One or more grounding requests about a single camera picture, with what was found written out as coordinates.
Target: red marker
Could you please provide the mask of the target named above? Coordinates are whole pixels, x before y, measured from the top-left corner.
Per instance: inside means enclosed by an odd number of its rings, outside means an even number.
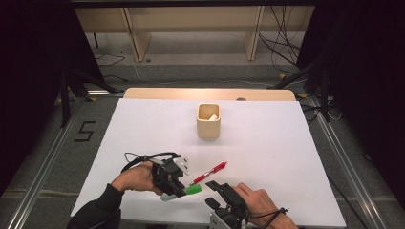
[[[221,163],[221,164],[215,166],[211,171],[206,172],[205,174],[203,174],[203,175],[201,175],[201,176],[195,178],[195,179],[190,183],[190,186],[191,186],[191,185],[194,185],[194,184],[196,184],[196,183],[198,183],[198,182],[200,182],[200,181],[202,181],[203,179],[205,179],[206,177],[208,177],[210,174],[217,173],[218,171],[222,170],[222,169],[225,167],[225,165],[226,165],[226,162],[223,162],[223,163]]]

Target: hand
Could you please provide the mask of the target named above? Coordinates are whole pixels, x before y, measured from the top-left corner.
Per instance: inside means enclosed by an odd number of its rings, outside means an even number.
[[[243,183],[238,184],[238,186],[233,187],[233,189],[245,201],[247,210],[249,211],[249,222],[255,224],[256,226],[260,227],[265,225],[272,215],[260,218],[254,217],[259,217],[279,210],[264,189],[253,191]],[[268,226],[268,228],[297,228],[297,226],[288,216],[279,214],[278,217],[274,219],[274,221]]]
[[[126,190],[152,191],[161,196],[163,191],[155,187],[152,181],[152,165],[150,161],[142,162],[120,174],[111,185],[120,192]]]

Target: sleeve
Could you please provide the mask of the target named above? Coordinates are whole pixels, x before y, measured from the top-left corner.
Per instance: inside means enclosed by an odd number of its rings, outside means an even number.
[[[119,206],[123,194],[111,184],[107,184],[104,193],[98,199],[86,203],[78,210],[67,228],[118,228],[121,217]]]

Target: gray carpet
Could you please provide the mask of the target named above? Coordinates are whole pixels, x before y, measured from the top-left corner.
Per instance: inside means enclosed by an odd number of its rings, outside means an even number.
[[[115,75],[128,80],[128,82],[125,82],[116,77],[106,77],[109,85],[119,89],[131,87],[264,89],[267,84],[271,85],[279,82],[279,72],[271,66],[139,65],[137,66],[137,70],[133,66],[101,67],[101,70],[104,75]],[[301,93],[303,91],[302,85],[303,83],[298,83],[291,85],[289,88],[294,92]],[[87,85],[87,87],[89,90],[98,89],[94,85]],[[67,140],[29,214],[24,228],[47,229],[64,228],[66,226],[70,212],[75,205],[75,200],[81,186],[92,166],[117,101],[118,98],[114,96],[97,96],[96,101],[84,102],[80,107]],[[313,117],[313,112],[306,112],[305,115],[307,118],[311,118]],[[86,128],[94,131],[94,133],[90,141],[76,142],[75,139],[87,137],[79,133],[84,121],[95,122],[86,124]],[[46,154],[51,149],[53,141],[56,139],[56,135],[60,130],[60,123],[61,108],[58,103],[55,103],[49,123],[41,134],[35,149],[27,156],[8,190],[0,198],[0,228],[6,228],[13,211],[18,206],[26,190],[30,187]],[[358,144],[356,136],[344,119],[344,116],[340,120],[333,120],[332,127],[347,150],[347,154],[355,165],[359,175],[364,180],[388,228],[403,228],[403,225],[405,225],[404,210],[399,206],[378,171],[373,167],[373,163],[363,157],[363,149]],[[316,119],[309,124],[309,129],[325,171],[349,199],[356,212],[368,224],[353,194],[352,188]],[[334,187],[332,189],[341,212],[346,219],[348,228],[362,228],[360,221],[350,209],[349,204]],[[121,228],[144,228],[144,225],[124,221]]]

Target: white tabletop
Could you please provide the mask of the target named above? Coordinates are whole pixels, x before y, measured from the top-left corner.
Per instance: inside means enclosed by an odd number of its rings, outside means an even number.
[[[205,102],[222,109],[221,134],[215,139],[197,136],[196,112]],[[154,193],[126,192],[123,219],[209,224],[211,209],[204,200],[213,197],[224,207],[205,185],[216,180],[266,189],[298,225],[346,226],[298,102],[121,99],[72,215],[101,195],[126,165],[127,152],[188,156],[191,175],[181,178],[185,185],[223,161],[227,165],[205,179],[196,195],[162,202]]]

